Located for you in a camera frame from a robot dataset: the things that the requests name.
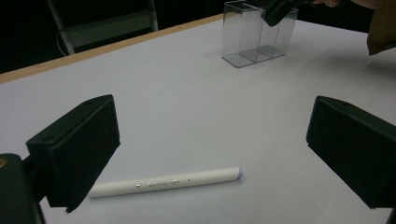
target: table surface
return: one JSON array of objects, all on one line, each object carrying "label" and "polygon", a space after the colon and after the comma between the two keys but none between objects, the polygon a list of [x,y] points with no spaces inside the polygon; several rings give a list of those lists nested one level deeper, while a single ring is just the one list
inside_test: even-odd
[{"label": "table surface", "polygon": [[98,182],[230,166],[244,177],[86,199],[71,214],[43,200],[47,222],[385,224],[390,209],[369,209],[305,134],[317,95],[396,124],[396,51],[370,57],[366,34],[297,21],[286,56],[237,69],[220,58],[219,17],[198,23],[2,75],[0,153],[27,157],[28,139],[111,93],[121,146]]}]

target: hand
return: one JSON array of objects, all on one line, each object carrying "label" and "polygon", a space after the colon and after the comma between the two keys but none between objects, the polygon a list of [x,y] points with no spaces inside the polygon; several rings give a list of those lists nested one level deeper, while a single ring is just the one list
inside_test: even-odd
[{"label": "hand", "polygon": [[[371,9],[376,9],[378,5],[378,0],[351,0],[352,2]],[[315,0],[314,4],[326,4],[328,7],[336,7],[340,3],[340,0]]]}]

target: transparent acrylic case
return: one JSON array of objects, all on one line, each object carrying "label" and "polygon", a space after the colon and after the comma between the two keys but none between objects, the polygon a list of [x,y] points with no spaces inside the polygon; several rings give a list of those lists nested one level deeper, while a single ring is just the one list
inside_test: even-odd
[{"label": "transparent acrylic case", "polygon": [[263,6],[242,0],[224,4],[221,57],[235,67],[285,55],[297,9],[278,25],[270,27],[263,19]]}]

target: wooden table edge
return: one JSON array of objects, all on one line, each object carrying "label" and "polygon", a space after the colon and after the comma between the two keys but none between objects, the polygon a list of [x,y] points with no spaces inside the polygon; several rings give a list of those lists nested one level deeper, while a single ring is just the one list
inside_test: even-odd
[{"label": "wooden table edge", "polygon": [[77,53],[77,54],[73,54],[73,55],[69,55],[66,57],[62,57],[59,59],[55,59],[52,61],[48,61],[45,63],[39,63],[39,64],[35,64],[32,66],[28,66],[28,67],[24,67],[18,70],[14,70],[14,71],[10,71],[10,72],[6,72],[3,74],[0,74],[0,84],[1,83],[6,83],[12,80],[16,80],[19,78],[23,78],[23,77],[29,77],[31,75],[34,74],[38,74],[38,73],[42,73],[45,71],[49,71],[51,69],[54,68],[58,68],[58,67],[62,67],[65,65],[69,65],[71,63],[76,63],[76,62],[80,62],[98,55],[102,55],[105,53],[108,53],[110,51],[113,50],[117,50],[117,49],[122,49],[125,47],[129,47],[150,39],[154,39],[157,37],[161,37],[164,35],[170,35],[179,31],[183,31],[183,30],[187,30],[196,26],[200,26],[206,23],[210,23],[212,21],[218,21],[222,19],[222,14],[216,15],[216,16],[212,16],[212,17],[208,17],[208,18],[204,18],[198,21],[191,21],[188,23],[184,23],[178,26],[174,26],[174,27],[170,27],[167,29],[163,29],[157,32],[153,32],[153,33],[149,33],[146,35],[140,35],[134,38],[130,38],[130,39],[126,39],[117,43],[113,43],[110,45],[106,45],[106,46],[102,46],[100,48],[97,49],[90,49],[87,51],[83,51],[81,53]]}]

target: white tube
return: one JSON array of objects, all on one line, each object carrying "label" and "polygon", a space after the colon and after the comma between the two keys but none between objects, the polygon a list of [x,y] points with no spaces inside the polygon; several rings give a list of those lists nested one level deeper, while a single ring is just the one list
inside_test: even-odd
[{"label": "white tube", "polygon": [[90,198],[98,198],[161,189],[179,189],[233,181],[240,178],[242,178],[242,169],[240,167],[233,167],[183,175],[159,176],[97,184],[92,187],[88,196]]}]

